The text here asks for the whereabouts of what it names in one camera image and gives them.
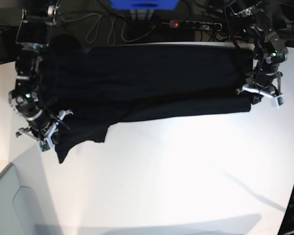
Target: power strip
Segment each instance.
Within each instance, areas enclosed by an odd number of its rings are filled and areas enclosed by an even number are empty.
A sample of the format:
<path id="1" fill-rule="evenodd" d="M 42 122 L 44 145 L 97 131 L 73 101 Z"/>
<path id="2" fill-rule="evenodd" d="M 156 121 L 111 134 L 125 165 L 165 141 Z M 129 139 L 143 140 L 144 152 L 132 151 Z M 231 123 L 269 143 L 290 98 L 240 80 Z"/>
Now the power strip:
<path id="1" fill-rule="evenodd" d="M 184 28 L 184 29 L 194 29 L 203 31 L 217 31 L 222 30 L 221 23 L 215 22 L 205 22 L 205 21 L 175 21 L 171 20 L 169 22 L 171 28 Z"/>

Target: black cloth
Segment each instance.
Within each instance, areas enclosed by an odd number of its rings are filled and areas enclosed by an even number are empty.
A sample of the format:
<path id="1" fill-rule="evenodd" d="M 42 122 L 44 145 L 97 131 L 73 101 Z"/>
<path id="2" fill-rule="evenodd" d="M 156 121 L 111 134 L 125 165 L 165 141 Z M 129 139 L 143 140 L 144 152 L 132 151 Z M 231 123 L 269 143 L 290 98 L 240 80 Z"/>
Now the black cloth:
<path id="1" fill-rule="evenodd" d="M 46 54 L 41 94 L 54 112 L 71 109 L 59 125 L 59 162 L 83 141 L 104 142 L 118 122 L 248 112 L 235 90 L 252 70 L 252 52 L 223 47 L 122 46 Z"/>

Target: blue box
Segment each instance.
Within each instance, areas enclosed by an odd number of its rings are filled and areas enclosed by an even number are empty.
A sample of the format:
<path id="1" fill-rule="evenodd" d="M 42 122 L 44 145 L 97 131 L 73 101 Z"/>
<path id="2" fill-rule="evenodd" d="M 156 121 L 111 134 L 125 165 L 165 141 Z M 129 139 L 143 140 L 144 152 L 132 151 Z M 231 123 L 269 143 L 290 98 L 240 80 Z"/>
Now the blue box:
<path id="1" fill-rule="evenodd" d="M 179 0 L 110 0 L 117 10 L 155 9 L 174 10 Z"/>

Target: white tabletop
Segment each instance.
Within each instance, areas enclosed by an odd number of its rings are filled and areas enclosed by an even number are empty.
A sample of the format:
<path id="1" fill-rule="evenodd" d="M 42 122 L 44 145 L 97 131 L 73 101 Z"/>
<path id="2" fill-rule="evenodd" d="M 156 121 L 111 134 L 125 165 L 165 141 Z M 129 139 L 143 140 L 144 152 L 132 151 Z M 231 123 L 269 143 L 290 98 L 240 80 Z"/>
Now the white tabletop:
<path id="1" fill-rule="evenodd" d="M 64 235 L 277 234 L 294 185 L 289 51 L 280 109 L 264 98 L 249 113 L 119 123 L 61 165 L 36 147 L 17 157 L 32 142 L 14 138 L 13 116 L 7 157 L 36 191 L 40 223 Z"/>

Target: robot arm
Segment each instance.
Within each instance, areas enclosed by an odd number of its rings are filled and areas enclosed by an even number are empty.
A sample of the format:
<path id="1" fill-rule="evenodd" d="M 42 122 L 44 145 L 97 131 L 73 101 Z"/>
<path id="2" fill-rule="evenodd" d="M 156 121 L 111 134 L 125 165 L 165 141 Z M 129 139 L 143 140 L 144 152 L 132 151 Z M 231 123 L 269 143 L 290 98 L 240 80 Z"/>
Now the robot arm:
<path id="1" fill-rule="evenodd" d="M 280 81 L 282 74 L 278 72 L 278 67 L 286 60 L 288 50 L 273 31 L 271 22 L 260 5 L 244 8 L 246 6 L 242 2 L 235 3 L 238 4 L 237 9 L 240 9 L 235 15 L 245 18 L 245 29 L 254 38 L 254 59 L 258 60 L 258 64 L 238 93 L 251 93 L 253 104 L 260 102 L 264 96 L 269 97 L 279 107 L 283 103 L 283 95 L 280 86 L 274 89 L 272 82 L 276 78 Z M 63 118 L 71 114 L 70 110 L 63 110 L 57 116 L 52 114 L 44 104 L 39 90 L 40 54 L 49 45 L 57 9 L 57 0 L 27 0 L 24 3 L 23 18 L 16 39 L 23 49 L 15 64 L 15 89 L 9 93 L 10 105 L 29 124 L 28 128 L 21 128 L 16 135 L 31 137 L 38 142 L 42 152 L 54 148 L 52 135 L 57 131 L 57 125 L 63 124 Z"/>
<path id="2" fill-rule="evenodd" d="M 40 97 L 40 54 L 49 45 L 57 9 L 56 0 L 24 2 L 23 17 L 16 38 L 16 43 L 22 45 L 22 52 L 15 63 L 15 89 L 9 93 L 10 105 L 29 125 L 28 128 L 19 129 L 16 136 L 24 134 L 36 140 L 42 152 L 54 149 L 51 137 L 57 131 L 57 125 L 63 123 L 65 115 L 71 114 L 68 110 L 54 115 Z"/>
<path id="3" fill-rule="evenodd" d="M 240 6 L 245 6 L 242 2 L 244 1 L 237 1 L 233 8 L 239 9 Z M 280 107 L 284 103 L 284 95 L 281 94 L 283 74 L 278 72 L 278 68 L 280 63 L 287 59 L 288 50 L 273 30 L 272 22 L 266 16 L 260 3 L 246 9 L 241 8 L 240 12 L 235 14 L 245 18 L 245 30 L 253 37 L 254 59 L 258 60 L 256 68 L 250 73 L 246 84 L 238 89 L 238 93 L 252 93 L 252 104 L 260 102 L 265 96 L 271 99 L 274 107 Z M 274 79 L 278 81 L 278 88 L 272 84 Z"/>

